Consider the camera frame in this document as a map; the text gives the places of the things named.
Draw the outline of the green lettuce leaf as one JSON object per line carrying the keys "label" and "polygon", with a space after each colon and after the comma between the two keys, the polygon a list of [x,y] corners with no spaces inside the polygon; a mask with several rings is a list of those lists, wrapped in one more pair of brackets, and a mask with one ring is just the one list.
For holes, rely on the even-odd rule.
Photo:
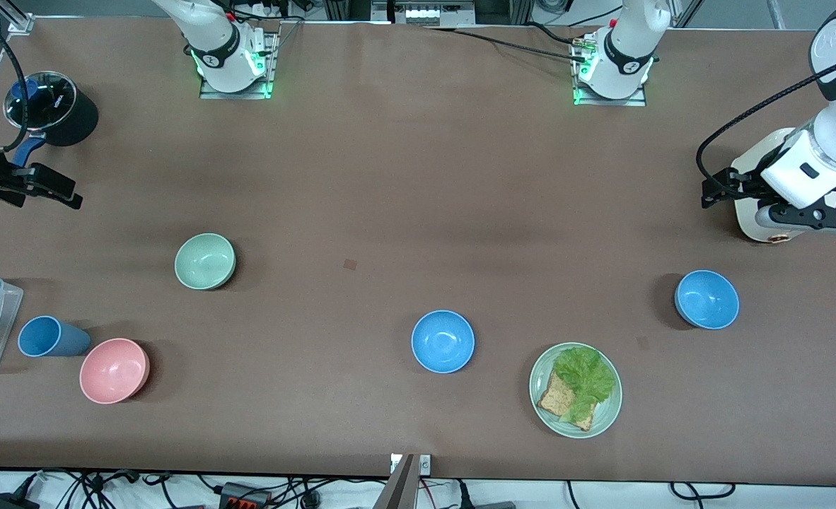
{"label": "green lettuce leaf", "polygon": [[596,407],[605,402],[615,386],[615,375],[599,351],[590,347],[574,347],[557,355],[552,374],[557,377],[558,395],[556,415],[567,422],[589,431]]}

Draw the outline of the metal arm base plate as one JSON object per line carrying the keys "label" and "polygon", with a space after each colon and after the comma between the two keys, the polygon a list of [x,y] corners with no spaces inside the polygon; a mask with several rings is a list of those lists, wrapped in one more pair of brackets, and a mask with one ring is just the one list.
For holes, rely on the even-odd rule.
{"label": "metal arm base plate", "polygon": [[198,97],[203,100],[269,100],[279,56],[278,33],[264,33],[262,28],[239,32],[239,45],[227,54],[221,67],[210,67],[217,56],[200,58],[191,51],[200,76]]}
{"label": "metal arm base plate", "polygon": [[611,75],[608,72],[597,69],[603,62],[599,56],[596,33],[585,33],[574,38],[570,46],[570,55],[580,56],[580,62],[572,64],[572,87],[573,101],[576,105],[602,105],[602,106],[645,106],[646,93],[644,84],[647,82],[648,70],[652,61],[644,67],[644,71],[638,72],[636,76],[636,89],[633,93],[622,98],[608,97],[602,94],[603,90],[612,93],[615,87],[606,83],[604,78]]}

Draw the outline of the blue cup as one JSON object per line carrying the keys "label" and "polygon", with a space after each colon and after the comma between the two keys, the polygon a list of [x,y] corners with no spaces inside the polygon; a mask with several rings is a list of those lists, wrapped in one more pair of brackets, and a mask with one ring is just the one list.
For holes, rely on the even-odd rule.
{"label": "blue cup", "polygon": [[19,351],[29,358],[79,356],[91,347],[91,336],[74,325],[44,315],[27,322],[17,342]]}

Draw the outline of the grey control box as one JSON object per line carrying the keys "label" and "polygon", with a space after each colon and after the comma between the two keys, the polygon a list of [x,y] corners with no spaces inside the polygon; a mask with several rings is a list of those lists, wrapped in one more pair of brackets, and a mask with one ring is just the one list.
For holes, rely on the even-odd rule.
{"label": "grey control box", "polygon": [[459,27],[476,22],[473,0],[371,0],[369,20],[427,27]]}

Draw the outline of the green bowl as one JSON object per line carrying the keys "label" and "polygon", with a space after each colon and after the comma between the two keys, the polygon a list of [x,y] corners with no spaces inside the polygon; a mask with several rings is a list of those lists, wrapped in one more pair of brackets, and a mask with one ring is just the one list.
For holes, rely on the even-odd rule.
{"label": "green bowl", "polygon": [[210,291],[233,277],[237,264],[235,248],[222,235],[202,233],[186,240],[173,259],[173,273],[182,286]]}

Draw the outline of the blue bowl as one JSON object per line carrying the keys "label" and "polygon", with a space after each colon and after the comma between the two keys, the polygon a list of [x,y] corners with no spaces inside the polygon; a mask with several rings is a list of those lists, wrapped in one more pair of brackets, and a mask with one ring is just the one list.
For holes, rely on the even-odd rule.
{"label": "blue bowl", "polygon": [[412,329],[410,345],[415,360],[430,373],[457,373],[472,360],[475,331],[454,310],[432,310]]}
{"label": "blue bowl", "polygon": [[739,296],[725,276],[710,270],[683,275],[674,292],[675,309],[687,323],[700,329],[719,331],[739,315]]}

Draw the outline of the brown toast slice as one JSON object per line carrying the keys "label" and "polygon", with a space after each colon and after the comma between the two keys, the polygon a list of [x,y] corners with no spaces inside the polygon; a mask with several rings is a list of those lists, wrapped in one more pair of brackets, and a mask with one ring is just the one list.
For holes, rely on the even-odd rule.
{"label": "brown toast slice", "polygon": [[560,422],[576,426],[580,431],[589,432],[593,426],[598,403],[599,401],[593,397],[576,395],[572,387],[557,376],[556,370],[552,370],[547,386],[535,405],[556,416]]}

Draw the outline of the green plate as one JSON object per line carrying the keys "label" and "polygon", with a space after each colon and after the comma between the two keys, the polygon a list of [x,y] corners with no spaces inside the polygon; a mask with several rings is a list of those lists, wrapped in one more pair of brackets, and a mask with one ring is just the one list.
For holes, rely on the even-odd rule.
{"label": "green plate", "polygon": [[622,406],[622,400],[624,400],[624,391],[622,391],[622,383],[619,373],[616,370],[615,365],[613,365],[613,362],[610,361],[602,351],[599,352],[605,359],[606,364],[608,364],[609,368],[611,368],[613,375],[615,375],[615,386],[613,387],[613,391],[608,399],[596,407],[593,426],[589,432],[580,431],[580,429],[576,426],[560,422],[556,416],[539,409],[535,405],[535,403],[537,403],[542,396],[545,386],[547,386],[547,381],[550,377],[551,371],[553,370],[553,364],[557,355],[563,350],[579,346],[590,347],[593,350],[599,351],[592,346],[578,344],[577,342],[567,342],[566,344],[551,346],[534,362],[529,374],[528,392],[535,415],[537,415],[544,425],[546,425],[552,432],[557,433],[561,437],[584,439],[596,437],[597,435],[607,431],[618,418]]}

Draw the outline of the black power strip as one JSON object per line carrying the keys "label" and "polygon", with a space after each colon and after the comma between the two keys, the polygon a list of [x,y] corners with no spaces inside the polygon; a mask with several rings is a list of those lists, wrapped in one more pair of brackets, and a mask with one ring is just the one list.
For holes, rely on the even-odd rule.
{"label": "black power strip", "polygon": [[265,488],[227,482],[221,487],[218,509],[267,509],[272,493]]}

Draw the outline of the black pot with glass lid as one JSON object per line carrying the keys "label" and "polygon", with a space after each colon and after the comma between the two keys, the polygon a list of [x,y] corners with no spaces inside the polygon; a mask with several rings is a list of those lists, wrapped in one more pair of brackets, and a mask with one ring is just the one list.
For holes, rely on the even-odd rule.
{"label": "black pot with glass lid", "polygon": [[72,78],[56,71],[33,72],[25,85],[23,94],[20,83],[11,84],[2,103],[11,125],[55,147],[75,145],[94,131],[98,108]]}

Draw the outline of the white jug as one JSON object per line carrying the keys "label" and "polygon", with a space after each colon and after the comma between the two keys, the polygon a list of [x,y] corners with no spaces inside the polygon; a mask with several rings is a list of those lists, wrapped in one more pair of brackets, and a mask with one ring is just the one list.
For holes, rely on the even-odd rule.
{"label": "white jug", "polygon": [[[761,173],[772,161],[774,158],[777,157],[778,151],[780,151],[781,145],[784,143],[784,139],[789,135],[789,132],[792,130],[809,130],[813,135],[813,143],[815,143],[815,148],[819,149],[820,155],[830,162],[832,161],[827,155],[825,155],[822,149],[819,147],[815,140],[815,133],[813,133],[813,125],[806,124],[800,127],[799,129],[778,129],[774,132],[770,133],[770,135],[765,136],[761,139],[760,142],[755,144],[752,148],[749,148],[744,154],[737,157],[731,167],[735,168],[739,172],[749,172],[752,170],[757,170]],[[767,205],[774,205],[774,204],[786,204],[776,192],[773,190],[773,194],[768,194],[766,197],[762,197],[760,200],[758,199],[739,199],[735,203],[735,210],[737,214],[739,228],[748,238],[758,241],[758,242],[766,242],[767,244],[779,244],[780,242],[787,242],[796,238],[797,235],[803,234],[808,232],[808,230],[775,230],[770,228],[761,228],[755,222],[755,213],[760,207],[764,207]],[[817,201],[811,206],[807,206],[805,209],[800,209],[806,212],[806,215],[809,218],[813,218],[817,220],[817,209],[819,207],[836,207],[836,188],[832,190],[829,194],[826,194],[823,199]],[[810,230],[810,231],[825,231],[829,233],[836,233],[835,230]]]}

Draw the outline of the white metal edge bracket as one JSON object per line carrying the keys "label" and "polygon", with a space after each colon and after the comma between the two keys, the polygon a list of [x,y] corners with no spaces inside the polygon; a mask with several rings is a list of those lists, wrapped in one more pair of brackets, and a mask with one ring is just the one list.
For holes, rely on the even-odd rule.
{"label": "white metal edge bracket", "polygon": [[[404,455],[402,454],[391,454],[390,455],[390,474],[395,473],[396,468],[398,467],[400,461]],[[430,477],[431,476],[431,455],[429,454],[421,454],[419,455],[416,464],[419,466],[420,476],[422,477]]]}

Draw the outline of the pink bowl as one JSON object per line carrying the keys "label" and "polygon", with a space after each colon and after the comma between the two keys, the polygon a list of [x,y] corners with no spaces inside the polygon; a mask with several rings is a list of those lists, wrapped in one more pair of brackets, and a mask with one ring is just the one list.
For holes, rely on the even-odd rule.
{"label": "pink bowl", "polygon": [[150,373],[149,355],[133,339],[108,339],[88,352],[79,373],[85,397],[101,405],[116,404],[134,396]]}

